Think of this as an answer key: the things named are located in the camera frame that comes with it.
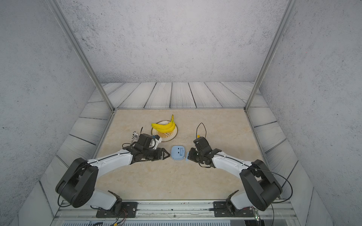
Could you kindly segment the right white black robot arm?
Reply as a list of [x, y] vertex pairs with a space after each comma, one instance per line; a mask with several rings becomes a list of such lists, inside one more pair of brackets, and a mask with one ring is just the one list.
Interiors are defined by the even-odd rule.
[[212, 149], [205, 137], [193, 141], [188, 160], [207, 168], [222, 169], [241, 179], [244, 191], [235, 191], [226, 199], [226, 210], [236, 215], [241, 210], [254, 207], [265, 211], [282, 194], [282, 187], [261, 160], [253, 162], [236, 159], [220, 149]]

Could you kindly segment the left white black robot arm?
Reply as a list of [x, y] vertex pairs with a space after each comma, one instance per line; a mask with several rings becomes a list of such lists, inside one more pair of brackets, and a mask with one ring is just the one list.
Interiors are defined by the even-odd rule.
[[164, 148], [158, 146], [161, 141], [158, 135], [140, 134], [137, 141], [116, 153], [90, 160], [75, 159], [56, 185], [55, 191], [59, 198], [74, 208], [88, 205], [119, 214], [122, 212], [121, 197], [111, 191], [97, 190], [97, 180], [120, 167], [170, 157]]

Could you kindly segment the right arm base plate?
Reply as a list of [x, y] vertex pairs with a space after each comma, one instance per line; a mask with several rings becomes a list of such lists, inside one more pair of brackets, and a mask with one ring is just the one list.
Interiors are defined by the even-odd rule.
[[209, 208], [209, 211], [214, 213], [214, 216], [217, 218], [221, 217], [254, 217], [253, 207], [248, 206], [243, 209], [237, 209], [237, 207], [232, 203], [232, 196], [239, 194], [239, 190], [230, 194], [225, 201], [214, 201], [213, 207]]

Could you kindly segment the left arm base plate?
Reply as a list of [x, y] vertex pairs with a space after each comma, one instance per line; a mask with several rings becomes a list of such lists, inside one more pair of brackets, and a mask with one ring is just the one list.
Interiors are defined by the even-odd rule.
[[96, 218], [135, 218], [137, 213], [137, 202], [124, 202], [117, 194], [109, 191], [116, 198], [115, 204], [110, 210], [97, 209]]

